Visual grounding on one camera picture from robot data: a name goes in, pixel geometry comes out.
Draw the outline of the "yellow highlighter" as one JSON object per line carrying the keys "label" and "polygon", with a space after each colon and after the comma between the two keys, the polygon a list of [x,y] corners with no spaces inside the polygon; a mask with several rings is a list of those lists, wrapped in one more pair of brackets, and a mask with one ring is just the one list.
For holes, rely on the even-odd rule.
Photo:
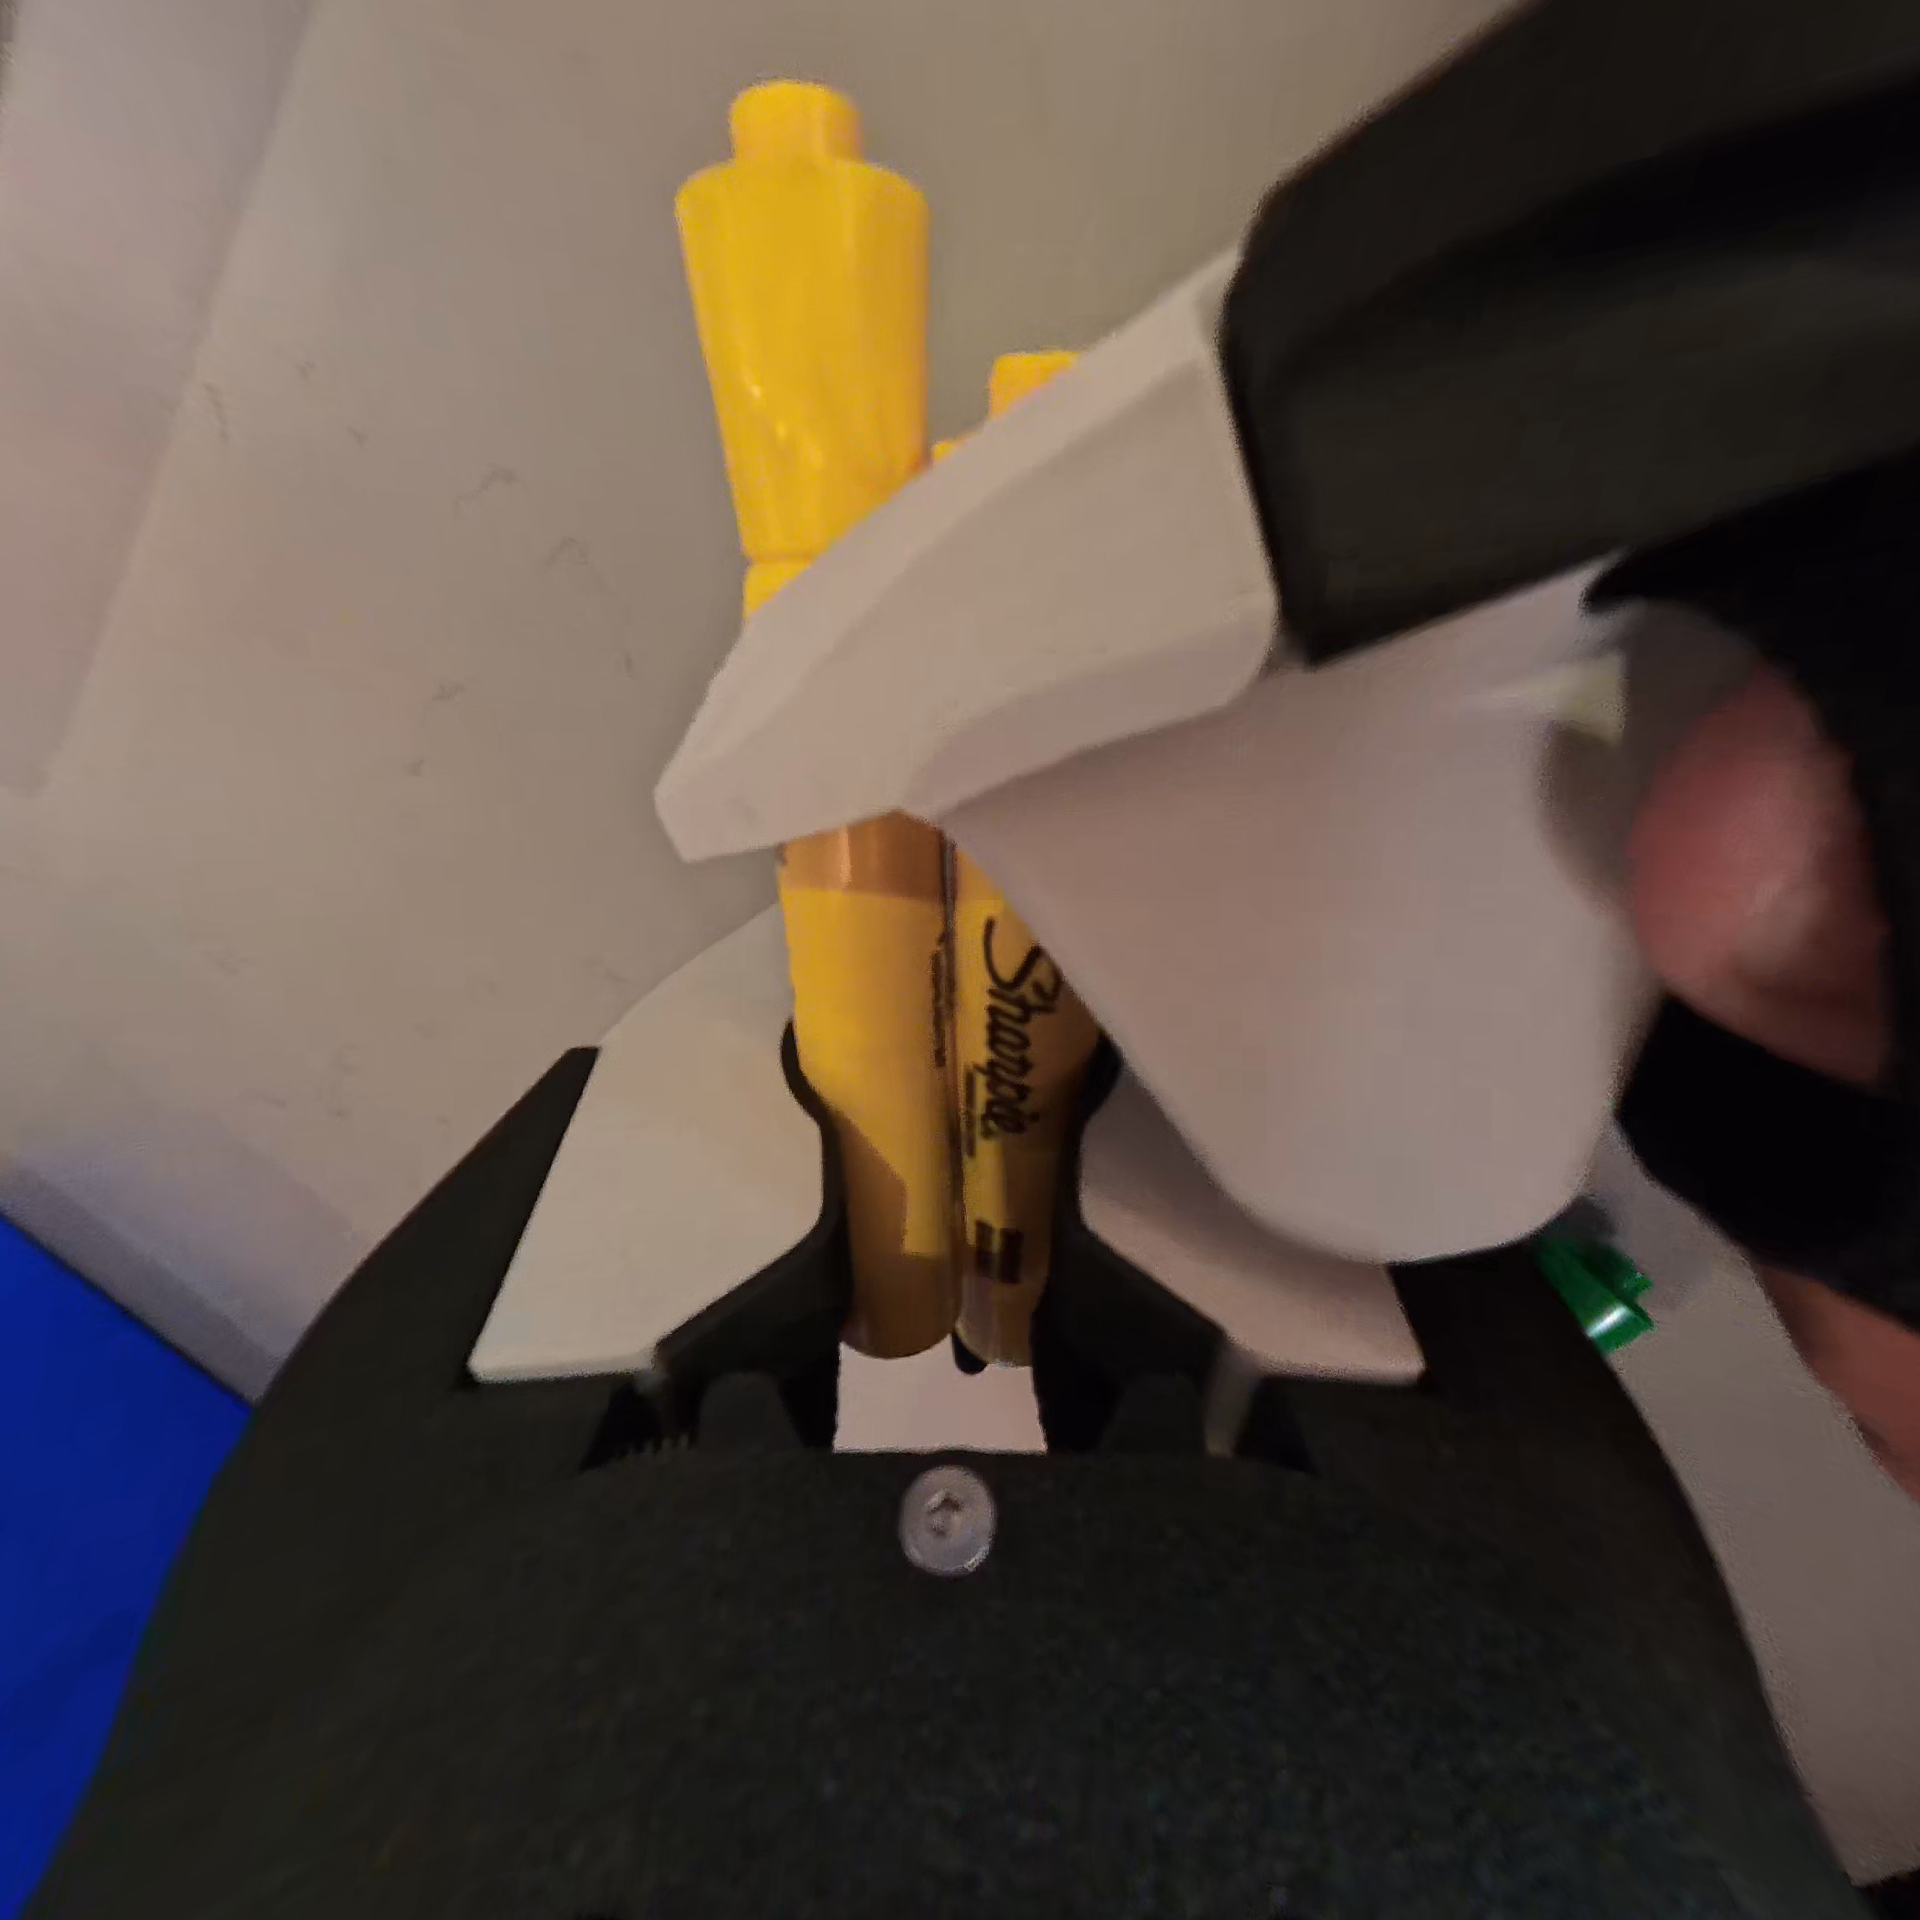
{"label": "yellow highlighter", "polygon": [[[923,466],[927,205],[831,87],[747,87],[730,136],[676,217],[754,612]],[[776,861],[797,1062],[844,1169],[846,1341],[883,1359],[957,1311],[944,886],[944,838],[898,812]]]}
{"label": "yellow highlighter", "polygon": [[1067,1121],[1098,1021],[1003,889],[946,845],[957,1313],[966,1372],[1027,1366],[1050,1278]]}

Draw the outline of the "green white dry-erase marker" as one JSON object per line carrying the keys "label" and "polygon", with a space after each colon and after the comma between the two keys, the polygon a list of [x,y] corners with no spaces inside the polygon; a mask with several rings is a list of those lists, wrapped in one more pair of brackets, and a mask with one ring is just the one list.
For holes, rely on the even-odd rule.
{"label": "green white dry-erase marker", "polygon": [[1651,1280],[1611,1237],[1552,1228],[1532,1240],[1532,1254],[1597,1353],[1620,1353],[1656,1328]]}

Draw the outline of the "blue plastic bin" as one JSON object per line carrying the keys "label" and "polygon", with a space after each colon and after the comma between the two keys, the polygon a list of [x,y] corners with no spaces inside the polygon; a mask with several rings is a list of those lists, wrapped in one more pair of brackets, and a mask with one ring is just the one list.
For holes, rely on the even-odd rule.
{"label": "blue plastic bin", "polygon": [[3,1224],[3,1916],[76,1815],[247,1401]]}

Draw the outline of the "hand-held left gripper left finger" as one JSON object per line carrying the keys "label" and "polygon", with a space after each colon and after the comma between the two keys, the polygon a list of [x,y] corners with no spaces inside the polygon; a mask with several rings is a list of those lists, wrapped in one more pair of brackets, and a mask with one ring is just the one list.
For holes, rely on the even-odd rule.
{"label": "hand-held left gripper left finger", "polygon": [[837,1373],[822,1124],[784,1069],[784,927],[750,919],[604,1038],[469,1369],[483,1384]]}

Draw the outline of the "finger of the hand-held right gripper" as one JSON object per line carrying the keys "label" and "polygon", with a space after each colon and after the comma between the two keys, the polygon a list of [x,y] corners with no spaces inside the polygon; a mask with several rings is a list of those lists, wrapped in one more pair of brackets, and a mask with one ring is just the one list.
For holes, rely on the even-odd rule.
{"label": "finger of the hand-held right gripper", "polygon": [[686,861],[954,808],[1240,697],[1280,634],[1216,253],[746,615],[656,784]]}
{"label": "finger of the hand-held right gripper", "polygon": [[1549,582],[957,806],[1210,1177],[1364,1261],[1581,1191],[1647,982],[1619,623]]}

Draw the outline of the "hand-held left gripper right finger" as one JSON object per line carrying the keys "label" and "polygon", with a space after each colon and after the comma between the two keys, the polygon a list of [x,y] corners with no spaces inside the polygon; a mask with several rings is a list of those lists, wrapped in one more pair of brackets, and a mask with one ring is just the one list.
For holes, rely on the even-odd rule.
{"label": "hand-held left gripper right finger", "polygon": [[1047,1317],[1107,1380],[1411,1384],[1422,1345],[1383,1263],[1284,1239],[1238,1209],[1114,1044],[1062,1152]]}

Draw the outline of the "person's right hand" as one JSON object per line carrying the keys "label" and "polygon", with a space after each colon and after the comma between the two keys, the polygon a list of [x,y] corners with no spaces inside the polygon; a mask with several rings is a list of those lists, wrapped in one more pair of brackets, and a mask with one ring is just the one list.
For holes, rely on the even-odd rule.
{"label": "person's right hand", "polygon": [[1916,1496],[1916,993],[1853,765],[1762,669],[1666,760],[1627,864],[1663,1007],[1624,1138],[1747,1254],[1814,1380]]}

